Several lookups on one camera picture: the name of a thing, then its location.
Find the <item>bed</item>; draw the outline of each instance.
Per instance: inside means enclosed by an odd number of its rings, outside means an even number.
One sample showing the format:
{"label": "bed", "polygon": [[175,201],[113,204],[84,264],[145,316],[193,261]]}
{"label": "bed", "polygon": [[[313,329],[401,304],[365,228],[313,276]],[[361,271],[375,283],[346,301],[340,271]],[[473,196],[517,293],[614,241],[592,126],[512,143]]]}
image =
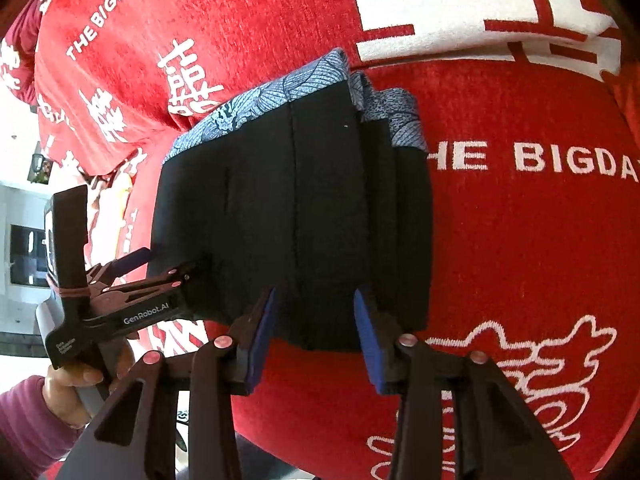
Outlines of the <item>bed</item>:
{"label": "bed", "polygon": [[[220,103],[336,46],[377,88],[411,91],[434,188],[421,335],[489,352],[588,480],[640,406],[638,86],[623,43],[598,0],[50,0],[34,78],[51,158],[91,175],[136,161],[117,256],[149,244],[162,160]],[[223,330],[166,322],[141,343],[179,354]],[[358,355],[275,341],[234,418],[322,478],[381,479],[397,408]],[[451,475],[446,392],[443,410]]]}

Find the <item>blue floral fabric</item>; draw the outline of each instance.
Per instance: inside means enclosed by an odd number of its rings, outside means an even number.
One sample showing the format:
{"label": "blue floral fabric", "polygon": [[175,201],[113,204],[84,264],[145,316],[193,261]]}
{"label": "blue floral fabric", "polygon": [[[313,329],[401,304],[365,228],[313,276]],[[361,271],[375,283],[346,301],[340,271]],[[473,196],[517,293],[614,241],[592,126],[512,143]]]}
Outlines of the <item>blue floral fabric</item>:
{"label": "blue floral fabric", "polygon": [[393,146],[413,146],[427,152],[415,98],[401,88],[374,90],[363,72],[351,73],[346,54],[336,48],[286,76],[220,105],[178,137],[162,163],[189,148],[232,133],[286,103],[342,81],[348,82],[351,101],[362,112],[362,121],[388,119]]}

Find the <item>purple sleeve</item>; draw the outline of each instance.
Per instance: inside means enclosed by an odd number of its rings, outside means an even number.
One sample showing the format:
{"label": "purple sleeve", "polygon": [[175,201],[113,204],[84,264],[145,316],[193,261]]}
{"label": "purple sleeve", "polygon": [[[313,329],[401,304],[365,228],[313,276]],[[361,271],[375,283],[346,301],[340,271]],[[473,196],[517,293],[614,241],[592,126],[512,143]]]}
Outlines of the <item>purple sleeve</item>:
{"label": "purple sleeve", "polygon": [[43,377],[33,376],[0,395],[0,462],[33,479],[68,453],[82,433],[49,411],[43,384]]}

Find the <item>dark window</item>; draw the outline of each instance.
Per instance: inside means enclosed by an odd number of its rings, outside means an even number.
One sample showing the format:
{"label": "dark window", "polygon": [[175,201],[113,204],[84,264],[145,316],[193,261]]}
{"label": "dark window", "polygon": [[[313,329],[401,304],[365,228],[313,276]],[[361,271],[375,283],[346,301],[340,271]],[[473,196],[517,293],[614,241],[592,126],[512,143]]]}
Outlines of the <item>dark window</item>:
{"label": "dark window", "polygon": [[10,279],[14,285],[48,288],[47,247],[42,229],[11,226]]}

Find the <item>human hand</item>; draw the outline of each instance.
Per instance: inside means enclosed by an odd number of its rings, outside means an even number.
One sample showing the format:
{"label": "human hand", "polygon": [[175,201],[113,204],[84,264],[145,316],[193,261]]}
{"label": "human hand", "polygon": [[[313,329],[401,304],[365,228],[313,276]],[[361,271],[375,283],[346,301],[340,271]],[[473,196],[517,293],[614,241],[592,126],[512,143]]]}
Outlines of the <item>human hand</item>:
{"label": "human hand", "polygon": [[[109,386],[110,392],[117,388],[120,379],[131,370],[134,361],[133,350],[126,342],[118,361],[117,379]],[[42,397],[51,413],[69,427],[79,430],[89,423],[91,416],[80,401],[75,388],[95,386],[103,379],[100,370],[79,362],[69,363],[58,370],[49,366],[42,387]]]}

